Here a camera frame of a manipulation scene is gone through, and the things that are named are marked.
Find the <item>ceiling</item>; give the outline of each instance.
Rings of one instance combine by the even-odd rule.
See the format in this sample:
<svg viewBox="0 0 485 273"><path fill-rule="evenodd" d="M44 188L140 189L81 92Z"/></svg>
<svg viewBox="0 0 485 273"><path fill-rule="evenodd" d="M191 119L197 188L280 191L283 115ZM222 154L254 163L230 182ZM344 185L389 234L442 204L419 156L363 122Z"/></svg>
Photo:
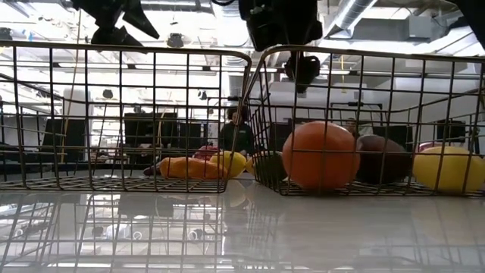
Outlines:
<svg viewBox="0 0 485 273"><path fill-rule="evenodd" d="M142 0L145 14L161 34L157 41L129 24L119 21L118 25L124 25L128 32L137 38L144 46L165 47L170 33L182 33L185 48L187 49L228 49L247 54L252 59L253 67L259 61L261 53L255 52L247 34L246 25L239 19L237 9L221 8L213 6L208 0L200 1L201 5L195 10L196 2L193 1L149 1ZM325 27L332 21L339 10L338 0L324 0L318 2L320 18ZM401 22L409 16L431 17L433 22L433 33L438 36L427 41L396 40L386 41L385 37L377 37L375 33L385 33L386 26ZM443 28L459 17L459 11L448 2L441 1L406 1L406 0L380 0L372 8L369 8L362 19L355 26L355 35L352 39L333 38L322 39L314 42L314 46L331 49L357 49L371 50L377 52L395 53L434 53L438 55L457 56L478 56L483 55L483 48L477 43L477 39L469 27L461 27L451 30L443 35ZM94 20L85 12L78 12L66 2L61 0L31 0L28 2L6 2L0 0L0 27L8 27L13 30L12 38L20 41L33 42L60 42L85 44L97 29ZM13 49L0 49L0 73L6 80L14 77L13 72ZM375 74L365 76L363 85L368 89L385 86L390 83L389 72L392 70L391 58L364 57L356 55L332 55L329 51L312 53L322 62L322 72L331 66L333 70L344 71L334 75L330 81L331 86L348 86L358 84L359 76L352 76L352 71L360 71L361 64L363 71ZM291 102L289 94L293 91L293 85L287 83L284 74L281 74L281 67L288 59L288 52L281 52L266 59L271 73L271 92L280 94L282 102ZM206 90L208 97L217 97L221 91L223 97L240 95L242 90L242 72L245 65L244 60L234 57L220 58L216 55L191 55L189 58L189 92L186 92L187 76L185 54L157 54L157 74L154 80L152 64L154 55L136 52L95 52L87 54L84 51L55 49L52 52L53 78L56 84L50 85L49 73L49 50L39 48L18 48L17 49L17 77L19 80L30 81L30 84L19 86L20 102L28 103L44 102L50 103L50 98L44 96L43 90L53 88L55 94L63 96L65 90L72 89L72 83L83 84L87 78L91 86L89 91L95 101L105 102L102 92L111 89L114 98L112 102L129 103L152 103L153 86L156 88L157 103L185 105L189 100L190 104L207 105L207 101L198 98L199 91ZM85 77L85 62L88 64L88 76ZM122 63L123 70L120 76L119 66ZM219 74L219 66L224 73ZM395 72L415 73L419 75L422 71L422 62L396 59ZM428 62L426 73L445 74L446 77L451 71L451 63ZM456 64L455 72L466 75L477 74L476 67L469 64ZM120 79L122 80L122 93L120 94ZM419 90L419 80L407 80L403 77L399 80L400 86ZM328 85L328 78L322 75L317 83ZM441 86L440 89L447 92L448 80L434 80L434 86ZM463 79L460 86L477 85L477 78L468 77ZM338 88L335 93L336 100L355 100L353 93L342 92ZM456 92L466 91L465 88L458 88ZM309 98L312 94L322 94L320 89L310 89ZM4 101L14 101L14 88L11 83L0 83L0 94ZM367 96L372 100L383 100L386 97ZM49 106L41 107L49 111ZM103 115L103 107L95 109L96 115Z"/></svg>

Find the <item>man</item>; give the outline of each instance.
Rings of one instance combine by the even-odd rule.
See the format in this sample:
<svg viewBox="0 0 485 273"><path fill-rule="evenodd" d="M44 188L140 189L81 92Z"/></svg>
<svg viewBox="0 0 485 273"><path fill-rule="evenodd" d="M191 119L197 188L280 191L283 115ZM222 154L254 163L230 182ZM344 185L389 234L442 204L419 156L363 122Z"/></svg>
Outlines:
<svg viewBox="0 0 485 273"><path fill-rule="evenodd" d="M360 134L358 133L357 121L354 118L349 118L346 121L344 128L346 128L354 136L354 138L358 139L358 137L360 136Z"/></svg>
<svg viewBox="0 0 485 273"><path fill-rule="evenodd" d="M237 116L236 109L227 111L227 118L231 121L225 124L219 133L219 148L229 151L233 148L234 128L238 124L239 132L234 151L239 152L244 156L247 156L248 154L252 155L254 137L252 135L251 127L248 124L245 124L241 117Z"/></svg>

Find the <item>metal wire basket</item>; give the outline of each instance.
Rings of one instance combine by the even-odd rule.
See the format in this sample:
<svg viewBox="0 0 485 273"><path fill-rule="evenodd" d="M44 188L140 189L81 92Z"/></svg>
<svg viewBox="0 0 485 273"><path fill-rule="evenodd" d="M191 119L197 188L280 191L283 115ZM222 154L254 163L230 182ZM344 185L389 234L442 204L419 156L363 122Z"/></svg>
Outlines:
<svg viewBox="0 0 485 273"><path fill-rule="evenodd" d="M8 94L0 102L0 190L225 191L224 179L142 171L217 145L229 108L223 63L240 60L244 84L249 56L41 42L0 47L8 57L0 66Z"/></svg>
<svg viewBox="0 0 485 273"><path fill-rule="evenodd" d="M317 56L322 61L320 75L311 83L304 83L300 79L308 72L300 65L288 75L289 79L275 74L284 68L272 67L267 61L273 59L272 55L290 53L296 55L297 60L308 55ZM482 67L482 58L282 45L261 54L240 106L249 107L255 146L260 150L282 151L288 136L293 135L300 124L329 121L345 127L350 120L357 124L358 134L372 133L385 138L384 147L390 140L399 143L405 149L402 154L409 156L411 164L420 152L420 145L432 142L435 146L434 142L438 141L442 149L433 155L440 157L438 170L442 170L446 146L460 146L469 150L462 155L468 163L462 190L453 194L484 196L482 190L466 190L470 161L483 155L480 144L482 149L485 145L483 134L480 134L480 129L485 126ZM347 152L357 152L362 158L364 153L356 149L357 142L353 151L349 149ZM317 152L322 157L331 153L325 148L297 151L293 143L291 151L292 155L295 152ZM391 154L383 151L387 149L380 151L382 166L386 156ZM267 158L269 154L263 152L259 156ZM363 196L429 196L442 192L440 171L436 183L428 187L417 182L411 169L405 177L393 183L383 182L384 167L379 172L380 176L371 183L352 180L346 187L330 192ZM273 178L256 175L259 183L282 195L308 193L294 183L291 173L287 179ZM318 192L326 192L323 188L321 186Z"/></svg>

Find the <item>glossy white surface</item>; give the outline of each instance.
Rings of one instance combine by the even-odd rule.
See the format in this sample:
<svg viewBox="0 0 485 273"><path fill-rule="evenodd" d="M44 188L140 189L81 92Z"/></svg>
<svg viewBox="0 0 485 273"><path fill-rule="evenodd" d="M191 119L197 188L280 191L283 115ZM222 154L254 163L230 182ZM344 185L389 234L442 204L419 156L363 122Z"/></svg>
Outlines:
<svg viewBox="0 0 485 273"><path fill-rule="evenodd" d="M3 272L485 272L478 199L283 197L232 180L219 196L6 192L0 203Z"/></svg>

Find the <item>ceiling pipe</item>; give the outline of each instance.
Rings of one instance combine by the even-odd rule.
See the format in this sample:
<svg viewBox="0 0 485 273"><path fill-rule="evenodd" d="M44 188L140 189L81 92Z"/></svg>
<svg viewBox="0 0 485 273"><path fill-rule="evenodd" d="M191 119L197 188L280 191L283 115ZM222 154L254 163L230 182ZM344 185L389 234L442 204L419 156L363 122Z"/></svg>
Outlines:
<svg viewBox="0 0 485 273"><path fill-rule="evenodd" d="M364 12L372 8L377 0L342 0L335 17L325 29L324 37L328 38L340 32L347 32L352 36L352 30L362 19Z"/></svg>

